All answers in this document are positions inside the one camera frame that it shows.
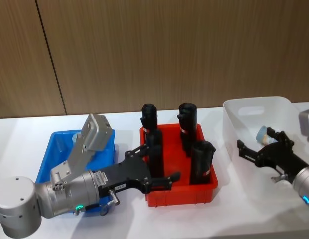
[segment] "green indicator light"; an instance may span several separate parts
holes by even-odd
[[[82,209],[84,206],[83,205],[78,205],[75,209],[76,210],[80,210],[80,209]]]

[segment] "white plastic container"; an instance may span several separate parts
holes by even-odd
[[[278,173],[269,167],[258,168],[239,157],[237,140],[259,151],[263,146],[256,142],[256,135],[262,126],[275,131],[284,131],[294,141],[293,151],[309,164],[309,144],[301,135],[299,111],[284,97],[257,97],[228,100],[223,109],[223,138],[234,168],[247,197],[256,203],[277,201],[288,203],[300,200],[290,183],[273,183],[272,176]]]

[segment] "robotic arm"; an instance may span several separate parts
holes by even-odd
[[[84,172],[96,151],[106,146],[111,128],[105,116],[90,114],[67,161],[51,170],[51,181],[35,184],[26,177],[11,177],[0,182],[0,223],[6,235],[24,238],[34,233],[41,217],[52,218],[73,211],[74,215],[99,207],[99,199],[111,196],[102,206],[104,215],[110,205],[120,203],[116,193],[136,188],[144,194],[171,190],[180,173],[152,178],[142,160],[149,147],[142,145],[125,153],[122,163],[97,171]]]
[[[309,110],[300,112],[299,121],[301,134],[308,137],[309,142]],[[266,145],[258,152],[247,148],[242,141],[238,140],[239,156],[253,162],[257,167],[275,169],[280,175],[272,177],[272,180],[275,183],[281,180],[289,181],[309,206],[309,165],[293,154],[294,142],[289,140],[283,131],[275,132],[267,128],[266,135],[274,139],[273,143]]]

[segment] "red plastic crate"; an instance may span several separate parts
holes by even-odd
[[[182,149],[179,124],[158,125],[163,133],[164,175],[181,172],[181,179],[175,182],[171,191],[150,192],[146,195],[148,207],[159,207],[180,204],[209,203],[212,193],[218,186],[213,166],[211,166],[210,183],[190,185],[191,157],[186,157]],[[144,131],[139,130],[140,143],[145,143]],[[204,140],[201,126],[197,125],[197,139]]]

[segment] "wooden wall panel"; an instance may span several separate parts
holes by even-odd
[[[0,0],[0,117],[65,114],[34,0]]]
[[[309,101],[309,0],[38,0],[70,114]]]

